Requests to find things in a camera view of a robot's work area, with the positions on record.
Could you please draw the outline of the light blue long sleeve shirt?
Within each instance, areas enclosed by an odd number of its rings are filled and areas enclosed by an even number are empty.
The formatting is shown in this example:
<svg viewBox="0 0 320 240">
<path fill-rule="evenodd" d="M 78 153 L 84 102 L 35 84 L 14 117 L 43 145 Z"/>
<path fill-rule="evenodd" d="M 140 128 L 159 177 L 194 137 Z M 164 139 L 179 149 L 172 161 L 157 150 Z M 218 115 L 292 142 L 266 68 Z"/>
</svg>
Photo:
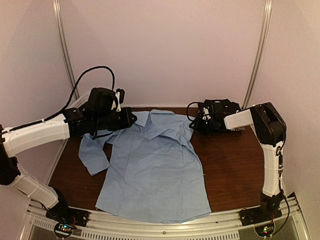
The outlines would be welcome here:
<svg viewBox="0 0 320 240">
<path fill-rule="evenodd" d="M 100 138 L 83 136 L 78 156 L 90 175 L 106 171 L 95 206 L 150 223 L 183 223 L 211 213 L 189 119 L 166 110 L 137 111 L 137 121 Z"/>
</svg>

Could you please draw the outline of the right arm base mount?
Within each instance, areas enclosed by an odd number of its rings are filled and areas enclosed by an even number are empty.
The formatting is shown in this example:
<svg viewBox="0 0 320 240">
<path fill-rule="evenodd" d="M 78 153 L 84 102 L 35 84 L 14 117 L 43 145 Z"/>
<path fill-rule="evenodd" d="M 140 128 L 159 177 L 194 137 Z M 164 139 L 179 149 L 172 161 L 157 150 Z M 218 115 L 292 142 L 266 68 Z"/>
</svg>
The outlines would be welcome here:
<svg viewBox="0 0 320 240">
<path fill-rule="evenodd" d="M 238 212 L 242 226 L 254 225 L 254 230 L 259 237 L 269 238 L 276 230 L 275 219 L 282 216 L 281 210 L 272 213 L 264 212 L 260 206 L 243 208 Z"/>
</svg>

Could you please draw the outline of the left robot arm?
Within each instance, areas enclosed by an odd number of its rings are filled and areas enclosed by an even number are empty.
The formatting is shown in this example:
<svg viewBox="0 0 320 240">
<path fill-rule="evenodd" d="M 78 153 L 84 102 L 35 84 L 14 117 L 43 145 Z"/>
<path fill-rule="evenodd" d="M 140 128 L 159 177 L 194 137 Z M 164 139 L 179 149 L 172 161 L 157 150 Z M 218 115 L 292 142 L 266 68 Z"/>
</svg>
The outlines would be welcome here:
<svg viewBox="0 0 320 240">
<path fill-rule="evenodd" d="M 99 131 L 115 132 L 131 127 L 137 116 L 130 107 L 122 107 L 125 92 L 96 87 L 79 106 L 73 104 L 53 117 L 25 125 L 0 129 L 0 184 L 12 186 L 43 204 L 61 222 L 72 218 L 72 211 L 61 193 L 25 173 L 17 155 L 47 143 Z"/>
</svg>

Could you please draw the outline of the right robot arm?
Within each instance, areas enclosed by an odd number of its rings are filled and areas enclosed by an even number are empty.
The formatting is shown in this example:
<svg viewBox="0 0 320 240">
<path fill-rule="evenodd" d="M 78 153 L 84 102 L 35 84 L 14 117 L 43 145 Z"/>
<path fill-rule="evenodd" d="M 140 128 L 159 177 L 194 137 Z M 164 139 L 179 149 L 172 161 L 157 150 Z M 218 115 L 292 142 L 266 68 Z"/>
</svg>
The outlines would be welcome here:
<svg viewBox="0 0 320 240">
<path fill-rule="evenodd" d="M 282 175 L 284 169 L 283 148 L 287 138 L 287 126 L 271 102 L 246 109 L 229 99 L 196 102 L 197 115 L 190 119 L 189 127 L 202 134 L 237 131 L 253 126 L 255 136 L 264 157 L 264 183 L 260 206 L 256 210 L 259 220 L 268 220 L 284 198 Z"/>
</svg>

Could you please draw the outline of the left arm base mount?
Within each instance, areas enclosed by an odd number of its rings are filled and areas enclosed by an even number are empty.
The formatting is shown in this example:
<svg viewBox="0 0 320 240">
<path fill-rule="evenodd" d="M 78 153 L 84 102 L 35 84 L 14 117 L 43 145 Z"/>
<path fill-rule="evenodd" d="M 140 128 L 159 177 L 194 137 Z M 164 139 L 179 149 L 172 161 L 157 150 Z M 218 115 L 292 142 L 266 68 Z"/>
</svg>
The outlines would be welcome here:
<svg viewBox="0 0 320 240">
<path fill-rule="evenodd" d="M 69 208 L 67 217 L 58 216 L 52 210 L 46 210 L 46 218 L 56 221 L 53 233 L 58 239 L 80 236 L 81 228 L 87 226 L 89 212 L 76 208 Z"/>
</svg>

